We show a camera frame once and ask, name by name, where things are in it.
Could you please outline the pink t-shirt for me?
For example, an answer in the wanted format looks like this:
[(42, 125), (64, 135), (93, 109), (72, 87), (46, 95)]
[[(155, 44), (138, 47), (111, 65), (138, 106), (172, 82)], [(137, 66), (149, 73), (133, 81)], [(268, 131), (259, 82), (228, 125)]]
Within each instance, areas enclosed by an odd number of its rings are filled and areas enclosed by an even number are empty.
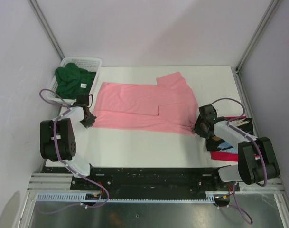
[(158, 77), (156, 85), (103, 82), (93, 114), (95, 128), (192, 133), (198, 102), (179, 72)]

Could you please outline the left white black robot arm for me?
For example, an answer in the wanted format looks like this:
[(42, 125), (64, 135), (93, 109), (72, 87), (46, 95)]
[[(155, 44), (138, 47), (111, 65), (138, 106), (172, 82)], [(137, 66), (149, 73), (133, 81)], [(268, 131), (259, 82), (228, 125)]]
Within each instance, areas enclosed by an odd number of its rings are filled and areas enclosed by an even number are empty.
[(91, 164), (78, 154), (74, 126), (81, 124), (88, 129), (93, 126), (95, 119), (87, 106), (74, 106), (39, 125), (41, 157), (63, 164), (75, 177), (81, 178), (80, 183), (87, 190), (96, 187), (97, 178), (90, 174)]

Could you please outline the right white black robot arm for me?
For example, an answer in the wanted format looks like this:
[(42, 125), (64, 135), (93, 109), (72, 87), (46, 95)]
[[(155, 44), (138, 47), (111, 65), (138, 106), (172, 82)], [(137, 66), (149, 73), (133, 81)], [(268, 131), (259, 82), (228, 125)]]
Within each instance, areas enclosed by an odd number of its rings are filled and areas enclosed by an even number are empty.
[(247, 185), (265, 186), (268, 180), (280, 175), (272, 142), (267, 137), (258, 138), (236, 127), (224, 117), (199, 115), (193, 133), (201, 138), (218, 137), (238, 151), (237, 177), (229, 177), (229, 168), (220, 168), (211, 179), (215, 190), (223, 190), (229, 181), (242, 181)]

